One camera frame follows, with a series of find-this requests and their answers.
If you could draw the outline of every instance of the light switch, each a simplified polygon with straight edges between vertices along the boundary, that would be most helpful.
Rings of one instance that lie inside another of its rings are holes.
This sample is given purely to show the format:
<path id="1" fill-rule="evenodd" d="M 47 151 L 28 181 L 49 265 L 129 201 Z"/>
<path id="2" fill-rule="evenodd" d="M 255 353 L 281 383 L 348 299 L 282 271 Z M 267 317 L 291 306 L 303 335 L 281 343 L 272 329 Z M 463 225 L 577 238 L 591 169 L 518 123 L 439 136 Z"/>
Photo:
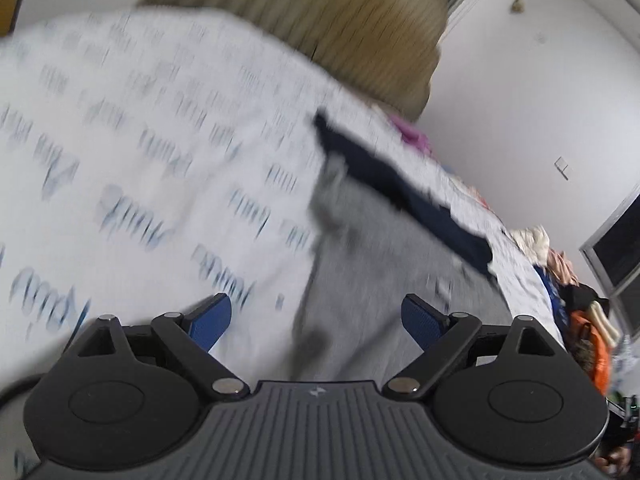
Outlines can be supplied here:
<path id="1" fill-rule="evenodd" d="M 565 180 L 569 180 L 569 176 L 572 174 L 572 169 L 569 168 L 569 164 L 564 158 L 559 157 L 554 163 L 556 169 L 564 176 Z"/>

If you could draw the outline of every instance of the person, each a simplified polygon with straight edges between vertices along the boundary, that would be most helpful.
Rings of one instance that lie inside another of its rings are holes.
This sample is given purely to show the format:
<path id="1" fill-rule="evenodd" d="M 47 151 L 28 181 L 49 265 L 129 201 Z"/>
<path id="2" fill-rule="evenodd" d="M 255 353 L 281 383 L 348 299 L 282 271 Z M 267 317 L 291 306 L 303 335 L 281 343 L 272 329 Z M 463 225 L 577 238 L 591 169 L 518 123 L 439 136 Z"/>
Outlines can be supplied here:
<path id="1" fill-rule="evenodd" d="M 627 444 L 612 449 L 606 456 L 598 456 L 593 459 L 593 463 L 598 469 L 613 478 L 623 478 L 625 480 L 635 480 L 640 478 L 638 473 L 640 468 L 632 461 L 633 450 L 637 444 Z"/>

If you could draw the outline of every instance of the window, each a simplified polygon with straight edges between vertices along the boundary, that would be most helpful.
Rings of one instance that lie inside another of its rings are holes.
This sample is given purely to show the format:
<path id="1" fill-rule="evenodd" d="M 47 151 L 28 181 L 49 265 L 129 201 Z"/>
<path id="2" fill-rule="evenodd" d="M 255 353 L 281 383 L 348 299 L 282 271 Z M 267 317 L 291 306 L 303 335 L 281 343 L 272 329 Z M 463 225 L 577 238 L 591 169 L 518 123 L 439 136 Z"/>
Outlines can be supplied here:
<path id="1" fill-rule="evenodd" d="M 640 333 L 640 184 L 580 250 L 627 330 Z"/>

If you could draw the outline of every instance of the navy blue cloth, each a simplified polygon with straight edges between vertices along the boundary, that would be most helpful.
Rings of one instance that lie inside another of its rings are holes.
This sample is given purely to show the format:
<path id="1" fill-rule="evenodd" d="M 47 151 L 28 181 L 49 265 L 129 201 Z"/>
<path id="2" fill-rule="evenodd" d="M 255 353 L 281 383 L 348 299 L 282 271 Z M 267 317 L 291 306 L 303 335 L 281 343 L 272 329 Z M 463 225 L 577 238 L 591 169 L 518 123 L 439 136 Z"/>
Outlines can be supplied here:
<path id="1" fill-rule="evenodd" d="M 332 129 L 321 111 L 314 117 L 314 126 L 325 153 L 337 153 L 342 156 L 351 178 L 385 196 L 398 209 L 414 217 L 478 272 L 491 281 L 495 279 L 488 269 L 494 254 L 486 238 L 464 230 L 451 218 L 449 209 L 431 203 L 386 162 L 375 158 L 365 148 Z"/>
<path id="2" fill-rule="evenodd" d="M 562 305 L 562 300 L 560 299 L 558 290 L 553 284 L 552 279 L 546 273 L 545 269 L 537 265 L 534 265 L 533 268 L 536 269 L 536 272 L 539 274 L 543 285 L 545 285 L 546 291 L 549 293 L 549 298 L 551 298 L 551 309 L 554 313 L 554 322 L 556 323 L 556 326 L 558 327 L 562 337 L 564 338 L 569 329 L 569 316 L 564 309 L 564 305 Z"/>

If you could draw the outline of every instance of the gray pants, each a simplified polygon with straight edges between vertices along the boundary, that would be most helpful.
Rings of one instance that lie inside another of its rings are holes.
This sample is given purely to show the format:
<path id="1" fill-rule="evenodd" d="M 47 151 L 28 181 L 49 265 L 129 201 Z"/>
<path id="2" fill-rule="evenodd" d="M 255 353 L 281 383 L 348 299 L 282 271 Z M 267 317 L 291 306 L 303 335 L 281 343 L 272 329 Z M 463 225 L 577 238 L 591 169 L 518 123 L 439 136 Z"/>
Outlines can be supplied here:
<path id="1" fill-rule="evenodd" d="M 444 314 L 461 310 L 485 324 L 511 323 L 497 283 L 347 177 L 341 159 L 327 162 L 312 208 L 324 233 L 296 319 L 290 380 L 382 385 L 422 352 L 400 319 L 410 292 Z"/>

